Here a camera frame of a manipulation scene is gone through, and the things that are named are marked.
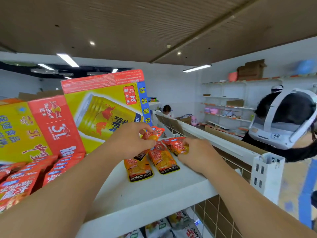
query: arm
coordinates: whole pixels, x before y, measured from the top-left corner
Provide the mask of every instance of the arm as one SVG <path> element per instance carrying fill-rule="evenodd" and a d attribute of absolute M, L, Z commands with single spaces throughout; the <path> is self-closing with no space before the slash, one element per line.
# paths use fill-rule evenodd
<path fill-rule="evenodd" d="M 207 140 L 186 138 L 190 151 L 179 155 L 181 162 L 202 173 L 226 204 L 244 238 L 316 238 L 301 224 L 235 172 Z"/>
<path fill-rule="evenodd" d="M 1 237 L 75 237 L 113 168 L 155 145 L 140 138 L 143 129 L 152 132 L 146 123 L 122 125 L 79 164 L 1 214 Z"/>

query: left hand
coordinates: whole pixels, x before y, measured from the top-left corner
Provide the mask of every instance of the left hand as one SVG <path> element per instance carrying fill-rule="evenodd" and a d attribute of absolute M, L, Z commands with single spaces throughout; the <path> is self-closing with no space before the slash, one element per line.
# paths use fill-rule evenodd
<path fill-rule="evenodd" d="M 144 122 L 125 123 L 120 126 L 110 138 L 99 146 L 98 152 L 114 150 L 114 159 L 119 163 L 123 159 L 132 159 L 144 150 L 153 148 L 156 144 L 155 140 L 143 140 L 140 134 L 144 134 L 146 129 L 153 132 L 150 125 Z"/>

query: hand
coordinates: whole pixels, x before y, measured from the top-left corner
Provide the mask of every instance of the hand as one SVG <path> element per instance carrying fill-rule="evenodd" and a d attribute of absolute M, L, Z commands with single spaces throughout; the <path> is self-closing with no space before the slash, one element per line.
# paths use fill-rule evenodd
<path fill-rule="evenodd" d="M 196 172 L 205 175 L 211 169 L 225 164 L 208 140 L 186 138 L 183 144 L 189 145 L 189 152 L 185 155 L 178 155 L 178 159 Z"/>
<path fill-rule="evenodd" d="M 98 150 L 107 152 L 115 150 L 114 158 L 119 163 L 123 159 L 131 159 L 142 151 L 153 148 L 155 140 L 143 140 L 140 134 L 145 134 L 144 129 L 153 132 L 150 125 L 144 122 L 125 123 L 120 126 Z"/>

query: vr headset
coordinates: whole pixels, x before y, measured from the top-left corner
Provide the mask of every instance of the vr headset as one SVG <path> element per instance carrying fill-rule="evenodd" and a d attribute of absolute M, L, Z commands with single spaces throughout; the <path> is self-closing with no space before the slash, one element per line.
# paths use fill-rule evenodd
<path fill-rule="evenodd" d="M 313 115 L 301 125 L 284 122 L 272 123 L 276 110 L 281 104 L 282 100 L 291 93 L 303 95 L 311 99 L 312 104 L 317 103 L 317 96 L 312 91 L 298 88 L 282 91 L 272 102 L 265 119 L 255 116 L 252 120 L 249 127 L 249 135 L 254 140 L 269 144 L 278 149 L 289 149 L 301 136 L 306 133 L 308 128 L 316 119 L 317 108 Z"/>

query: left arm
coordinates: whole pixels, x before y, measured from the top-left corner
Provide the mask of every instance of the left arm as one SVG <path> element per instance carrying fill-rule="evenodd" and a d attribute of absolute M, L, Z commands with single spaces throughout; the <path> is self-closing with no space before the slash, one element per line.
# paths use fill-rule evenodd
<path fill-rule="evenodd" d="M 1 214 L 1 236 L 75 237 L 113 168 L 155 145 L 154 140 L 140 138 L 143 129 L 152 132 L 146 123 L 122 125 L 79 164 Z"/>

